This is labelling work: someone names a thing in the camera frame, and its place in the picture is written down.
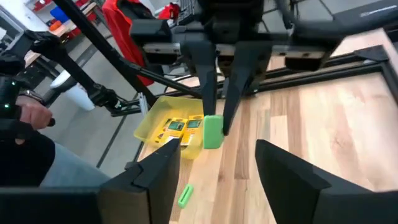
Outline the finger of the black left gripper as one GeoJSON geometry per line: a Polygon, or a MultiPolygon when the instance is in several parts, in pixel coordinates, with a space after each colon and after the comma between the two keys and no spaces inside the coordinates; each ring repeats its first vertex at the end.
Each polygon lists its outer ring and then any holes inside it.
{"type": "Polygon", "coordinates": [[[272,54],[272,46],[265,42],[238,42],[235,47],[223,110],[223,134],[225,136],[229,134],[236,110],[243,93],[252,83],[259,61],[265,61],[262,68],[266,69],[272,54]]]}
{"type": "Polygon", "coordinates": [[[211,42],[185,42],[181,51],[192,61],[199,79],[204,115],[214,115],[216,110],[216,50],[211,42]]]}

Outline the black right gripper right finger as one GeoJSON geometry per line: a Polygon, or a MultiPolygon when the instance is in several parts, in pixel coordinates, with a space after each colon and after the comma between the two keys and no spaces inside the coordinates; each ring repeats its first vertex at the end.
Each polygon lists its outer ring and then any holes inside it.
{"type": "Polygon", "coordinates": [[[315,166],[263,139],[256,141],[255,160],[276,223],[312,223],[320,192],[331,187],[315,166]]]}

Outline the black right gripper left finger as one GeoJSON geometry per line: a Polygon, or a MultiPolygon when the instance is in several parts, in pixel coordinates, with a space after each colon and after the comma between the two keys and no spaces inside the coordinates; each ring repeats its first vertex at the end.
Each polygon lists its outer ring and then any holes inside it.
{"type": "Polygon", "coordinates": [[[180,140],[173,139],[101,186],[102,222],[168,224],[179,171],[180,140]]]}

